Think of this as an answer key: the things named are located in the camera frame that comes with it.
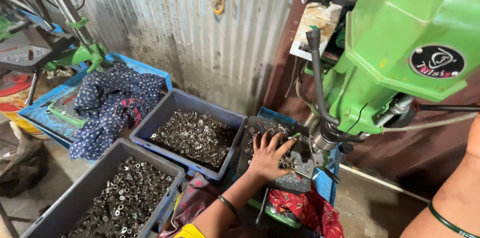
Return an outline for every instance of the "plastic crate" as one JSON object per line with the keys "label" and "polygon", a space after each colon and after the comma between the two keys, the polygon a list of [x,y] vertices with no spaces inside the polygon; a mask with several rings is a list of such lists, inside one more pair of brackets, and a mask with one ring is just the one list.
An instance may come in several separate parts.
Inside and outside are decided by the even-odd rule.
{"label": "plastic crate", "polygon": [[105,189],[107,181],[118,173],[118,164],[130,156],[147,161],[157,170],[175,178],[138,235],[138,238],[145,238],[154,223],[160,221],[168,212],[166,206],[172,201],[171,198],[180,193],[179,186],[185,178],[185,171],[182,167],[123,138],[113,143],[95,165],[33,223],[21,238],[61,237],[71,231],[93,205],[93,199]]}
{"label": "plastic crate", "polygon": [[[159,127],[165,125],[170,120],[170,117],[172,117],[173,113],[177,110],[195,111],[199,114],[209,115],[214,120],[226,124],[237,131],[235,139],[219,172],[215,172],[206,167],[200,166],[193,161],[190,161],[180,155],[175,154],[174,152],[150,142],[150,137],[152,134],[155,133]],[[240,140],[246,123],[246,115],[230,111],[216,104],[208,102],[207,100],[203,100],[192,94],[188,94],[182,90],[174,88],[170,90],[165,97],[163,97],[157,106],[155,106],[153,111],[151,111],[148,116],[143,119],[141,124],[130,134],[130,139],[147,149],[151,149],[161,155],[185,164],[189,168],[199,171],[207,177],[220,180],[225,174],[225,170],[227,169],[232,155],[235,152],[235,147]]]}

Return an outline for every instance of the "vertical steel column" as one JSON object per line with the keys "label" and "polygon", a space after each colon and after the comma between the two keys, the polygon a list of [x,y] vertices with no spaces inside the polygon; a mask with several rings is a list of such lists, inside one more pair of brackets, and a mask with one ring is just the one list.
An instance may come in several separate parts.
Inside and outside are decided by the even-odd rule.
{"label": "vertical steel column", "polygon": [[[63,16],[65,16],[65,19],[67,19],[68,22],[74,23],[74,22],[79,22],[81,21],[81,17],[78,15],[77,10],[72,4],[72,1],[70,0],[54,0],[55,3],[57,3],[60,11],[63,13]],[[86,45],[89,46],[93,42],[93,38],[88,33],[88,30],[85,26],[81,28],[74,28],[75,34],[77,37],[80,39],[80,41]]]}

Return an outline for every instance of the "green bangle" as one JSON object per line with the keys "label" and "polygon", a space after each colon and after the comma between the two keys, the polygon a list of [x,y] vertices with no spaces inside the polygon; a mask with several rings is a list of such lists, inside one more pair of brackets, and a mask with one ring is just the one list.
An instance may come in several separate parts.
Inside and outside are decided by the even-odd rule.
{"label": "green bangle", "polygon": [[233,206],[233,204],[231,204],[231,202],[225,199],[222,195],[219,195],[218,199],[221,200],[221,202],[223,202],[230,209],[230,211],[232,211],[232,213],[234,213],[236,216],[239,215],[237,212],[237,208],[235,208],[235,206]]}
{"label": "green bangle", "polygon": [[444,217],[442,217],[434,208],[434,205],[432,204],[432,202],[430,202],[428,204],[428,209],[430,210],[430,213],[436,218],[438,219],[438,221],[440,221],[443,225],[447,226],[447,228],[453,230],[454,232],[458,233],[459,235],[463,236],[463,237],[467,237],[467,238],[480,238],[480,236],[477,236],[477,235],[473,235],[469,232],[466,232],[464,231],[463,229],[460,229],[459,227],[453,225],[452,223],[450,223],[448,220],[446,220]]}

